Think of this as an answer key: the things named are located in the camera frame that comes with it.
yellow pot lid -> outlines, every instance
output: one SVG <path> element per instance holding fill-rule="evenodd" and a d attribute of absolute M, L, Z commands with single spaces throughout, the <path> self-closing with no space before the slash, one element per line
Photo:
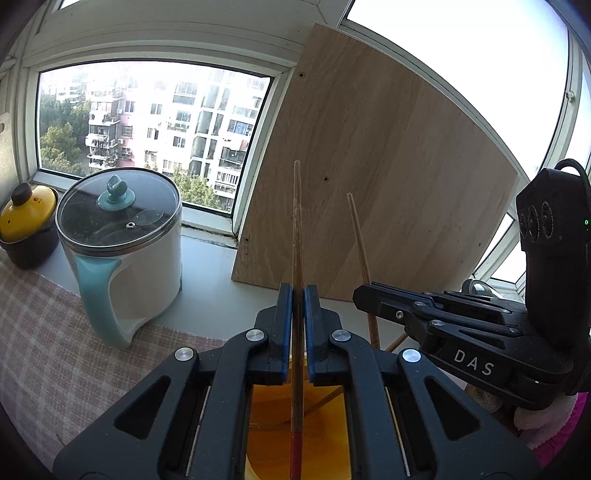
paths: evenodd
<path fill-rule="evenodd" d="M 11 243 L 37 233 L 55 211 L 56 203 L 49 187 L 21 183 L 0 212 L 0 238 Z"/>

white lettering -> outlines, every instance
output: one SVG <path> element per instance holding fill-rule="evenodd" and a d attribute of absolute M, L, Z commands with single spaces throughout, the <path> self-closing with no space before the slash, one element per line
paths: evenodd
<path fill-rule="evenodd" d="M 478 363 L 478 357 L 474 357 L 472 360 L 470 360 L 470 363 L 467 364 L 467 367 L 474 367 L 474 370 L 476 370 L 476 365 Z"/>
<path fill-rule="evenodd" d="M 484 375 L 490 375 L 492 373 L 491 368 L 494 367 L 494 364 L 488 363 L 484 366 L 484 370 L 482 371 L 482 373 Z"/>
<path fill-rule="evenodd" d="M 457 353 L 456 353 L 456 357 L 454 358 L 454 360 L 456 362 L 462 363 L 464 361 L 464 357 L 465 356 L 466 356 L 466 354 L 462 350 L 458 350 Z"/>

black pot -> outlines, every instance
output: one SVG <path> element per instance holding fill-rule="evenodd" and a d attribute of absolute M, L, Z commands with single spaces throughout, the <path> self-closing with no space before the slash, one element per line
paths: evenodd
<path fill-rule="evenodd" d="M 57 204 L 57 191 L 53 190 L 53 195 L 56 196 Z M 35 268 L 41 265 L 47 260 L 59 243 L 57 236 L 56 227 L 56 212 L 51 214 L 47 219 L 47 222 L 41 230 L 34 233 L 31 236 L 23 238 L 18 242 L 6 243 L 0 238 L 0 247 L 6 250 L 8 258 L 18 268 L 27 270 L 29 268 Z"/>

magenta fabric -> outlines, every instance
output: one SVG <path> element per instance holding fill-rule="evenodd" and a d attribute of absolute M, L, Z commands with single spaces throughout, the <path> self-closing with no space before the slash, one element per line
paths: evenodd
<path fill-rule="evenodd" d="M 570 414 L 570 417 L 564 427 L 562 427 L 562 429 L 560 429 L 560 431 L 550 440 L 544 442 L 534 450 L 534 453 L 538 458 L 542 468 L 550 463 L 552 458 L 554 458 L 554 456 L 560 451 L 560 449 L 569 439 L 570 435 L 574 432 L 577 422 L 579 421 L 579 418 L 585 407 L 586 401 L 587 393 L 580 393 L 577 397 L 576 403 L 574 404 L 573 412 Z"/>

silver screw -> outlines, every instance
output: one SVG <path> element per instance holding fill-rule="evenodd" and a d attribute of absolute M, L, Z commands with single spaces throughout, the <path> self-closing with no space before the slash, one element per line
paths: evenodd
<path fill-rule="evenodd" d="M 252 330 L 248 330 L 246 333 L 246 338 L 251 342 L 258 342 L 259 340 L 263 340 L 265 337 L 265 332 L 259 330 L 258 328 L 253 328 Z"/>
<path fill-rule="evenodd" d="M 421 359 L 421 354 L 414 348 L 408 348 L 402 352 L 402 358 L 404 358 L 407 362 L 414 364 Z"/>
<path fill-rule="evenodd" d="M 351 334 L 347 330 L 339 329 L 333 332 L 332 338 L 335 342 L 346 342 L 351 339 Z"/>
<path fill-rule="evenodd" d="M 186 362 L 187 360 L 191 360 L 193 358 L 193 349 L 189 348 L 188 346 L 181 347 L 174 353 L 174 357 L 179 362 Z"/>

